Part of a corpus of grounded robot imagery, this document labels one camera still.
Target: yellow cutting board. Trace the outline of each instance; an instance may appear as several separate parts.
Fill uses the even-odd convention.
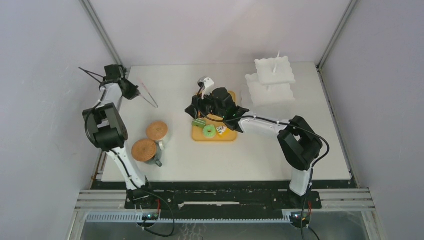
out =
[[[228,93],[231,95],[232,100],[236,102],[236,94],[233,91],[228,91]],[[222,120],[221,117],[214,116],[211,114],[207,115],[207,117],[214,120]],[[220,126],[225,126],[223,122],[211,121],[206,118],[201,118],[201,119],[206,121],[206,125],[214,125],[215,128]],[[196,142],[223,142],[223,143],[227,142],[228,143],[228,142],[233,142],[237,139],[237,132],[227,129],[222,136],[216,133],[216,136],[214,136],[213,138],[206,138],[205,136],[203,136],[202,128],[197,126],[192,126],[191,138],[193,138],[193,140]]]

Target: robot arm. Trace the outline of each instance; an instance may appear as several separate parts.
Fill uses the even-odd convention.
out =
[[[136,190],[137,187],[146,185],[147,180],[136,165],[127,146],[127,128],[116,106],[121,97],[132,100],[140,92],[137,89],[138,86],[125,78],[125,69],[122,66],[109,65],[104,69],[106,77],[99,87],[98,104],[82,112],[85,130],[91,143],[105,151],[116,162],[125,178],[126,188]]]
[[[201,117],[208,114],[221,117],[230,130],[239,133],[276,137],[286,160],[293,167],[289,191],[299,197],[304,196],[310,187],[311,164],[323,147],[308,123],[300,116],[278,120],[253,115],[248,109],[237,106],[227,89],[221,87],[212,91],[214,82],[209,77],[201,78],[198,85],[199,93],[192,97],[185,112],[194,119],[199,117],[199,113]]]

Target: white wall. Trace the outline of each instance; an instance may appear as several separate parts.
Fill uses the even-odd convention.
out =
[[[77,0],[0,7],[0,239],[64,239],[98,150],[82,111],[98,97],[82,66],[112,63]]]
[[[363,0],[324,67],[358,179],[389,239],[422,239],[424,2]]]
[[[319,62],[349,0],[91,0],[126,66]]]

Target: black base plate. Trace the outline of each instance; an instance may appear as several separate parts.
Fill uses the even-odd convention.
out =
[[[302,206],[293,206],[289,201],[289,193],[287,191],[279,191],[271,194],[272,208],[274,209],[301,209]],[[308,209],[308,202],[311,203],[312,209],[322,209],[320,193],[317,191],[311,191],[306,200],[305,208]]]
[[[154,192],[154,194],[158,195],[164,201],[166,201],[171,208],[174,208],[174,193],[173,192],[163,191],[163,192]],[[157,209],[158,208],[158,202],[157,202],[158,198],[154,196],[148,196],[136,202],[132,202],[129,199],[130,197],[128,196],[128,193],[127,193],[126,201],[125,201],[125,209]],[[162,201],[160,202],[160,208],[168,209],[166,203]]]

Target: glass panel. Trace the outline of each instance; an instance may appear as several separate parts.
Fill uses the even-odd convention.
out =
[[[320,239],[368,240],[361,212],[315,212],[311,225]],[[172,225],[161,223],[150,230],[168,234]],[[317,239],[304,228],[304,237]],[[83,240],[159,240],[136,223],[87,222]],[[301,231],[287,223],[177,223],[169,240],[301,240]]]

